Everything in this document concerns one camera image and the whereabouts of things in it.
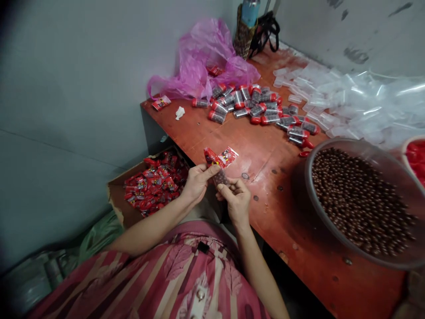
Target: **person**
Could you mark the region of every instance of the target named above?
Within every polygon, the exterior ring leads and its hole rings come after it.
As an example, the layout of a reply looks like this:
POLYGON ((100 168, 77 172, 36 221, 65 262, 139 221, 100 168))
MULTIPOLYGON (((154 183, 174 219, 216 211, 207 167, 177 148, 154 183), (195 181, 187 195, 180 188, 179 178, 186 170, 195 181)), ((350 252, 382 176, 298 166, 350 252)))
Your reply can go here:
POLYGON ((242 180, 217 185, 216 194, 228 203, 237 246, 210 222, 179 225, 219 171, 191 168, 180 197, 80 265, 28 317, 289 318, 250 227, 242 180))

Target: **pink plastic bag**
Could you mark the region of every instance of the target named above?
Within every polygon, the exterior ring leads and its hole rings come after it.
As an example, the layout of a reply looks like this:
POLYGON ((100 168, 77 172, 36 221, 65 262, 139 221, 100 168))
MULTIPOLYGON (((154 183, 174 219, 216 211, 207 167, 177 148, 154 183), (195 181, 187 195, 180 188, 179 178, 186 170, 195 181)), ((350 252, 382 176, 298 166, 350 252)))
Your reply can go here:
POLYGON ((226 24, 220 19, 206 19, 198 22, 192 30, 179 40, 180 72, 176 77, 164 78, 154 75, 147 84, 151 95, 152 87, 160 96, 170 99, 193 97, 208 100, 217 83, 246 85, 257 81, 257 69, 236 56, 232 36, 226 24), (218 66, 225 72, 216 78, 208 75, 207 66, 218 66))

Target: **plastic bowl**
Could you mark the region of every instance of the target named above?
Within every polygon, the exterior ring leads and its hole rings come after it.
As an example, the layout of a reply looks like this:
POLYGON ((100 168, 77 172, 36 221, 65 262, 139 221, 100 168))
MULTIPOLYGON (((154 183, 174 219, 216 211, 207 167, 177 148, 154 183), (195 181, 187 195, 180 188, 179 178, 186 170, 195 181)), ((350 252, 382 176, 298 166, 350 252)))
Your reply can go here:
POLYGON ((335 138, 317 145, 307 159, 299 165, 300 169, 303 170, 307 193, 314 210, 326 228, 342 244, 364 258, 385 267, 409 270, 425 265, 425 190, 414 175, 392 155, 366 141, 335 138), (382 172, 382 178, 386 182, 392 183, 397 187, 397 193, 403 197, 404 203, 409 206, 407 212, 418 216, 417 224, 411 228, 416 241, 409 242, 409 248, 403 254, 390 257, 384 255, 372 256, 364 252, 351 243, 326 215, 314 190, 312 166, 314 158, 319 151, 332 147, 339 148, 351 156, 358 156, 371 163, 376 169, 382 172))

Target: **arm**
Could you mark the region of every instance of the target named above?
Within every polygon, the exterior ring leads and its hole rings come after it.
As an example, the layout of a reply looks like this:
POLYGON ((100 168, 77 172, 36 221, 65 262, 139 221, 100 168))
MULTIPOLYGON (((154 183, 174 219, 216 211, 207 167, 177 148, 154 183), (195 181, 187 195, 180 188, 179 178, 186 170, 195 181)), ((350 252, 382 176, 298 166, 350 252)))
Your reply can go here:
POLYGON ((107 249, 136 257, 155 247, 202 200, 209 178, 219 170, 218 165, 207 169, 206 164, 191 168, 185 188, 178 198, 130 227, 107 249))
POLYGON ((217 186, 217 198, 228 202, 229 216, 236 230, 246 278, 272 318, 289 319, 282 295, 249 225, 251 193, 240 179, 229 181, 230 188, 223 184, 217 186))

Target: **red table surface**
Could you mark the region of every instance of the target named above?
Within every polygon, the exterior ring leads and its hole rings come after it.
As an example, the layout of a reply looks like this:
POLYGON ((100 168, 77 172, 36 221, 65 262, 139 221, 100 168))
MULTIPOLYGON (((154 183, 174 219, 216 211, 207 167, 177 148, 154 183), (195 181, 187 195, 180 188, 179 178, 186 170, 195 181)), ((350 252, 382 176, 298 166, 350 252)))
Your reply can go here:
MULTIPOLYGON (((261 78, 261 86, 269 86, 284 98, 291 92, 273 87, 273 70, 305 67, 308 61, 293 55, 292 50, 272 53, 268 47, 250 61, 261 78)), ((332 249, 321 242, 320 234, 295 207, 291 194, 290 174, 301 160, 300 150, 287 141, 286 134, 274 125, 251 125, 249 117, 235 119, 228 114, 220 125, 207 119, 209 109, 192 108, 188 100, 173 100, 160 112, 152 101, 141 103, 152 118, 165 130, 182 151, 195 163, 205 162, 203 149, 216 153, 227 146, 239 157, 226 169, 229 177, 249 176, 251 226, 289 265, 294 273, 337 318, 389 318, 402 297, 406 273, 386 269, 357 256, 348 249, 332 249), (185 115, 175 120, 179 106, 185 115), (352 265, 343 259, 348 257, 352 265)), ((314 145, 327 139, 324 133, 310 138, 314 145)))

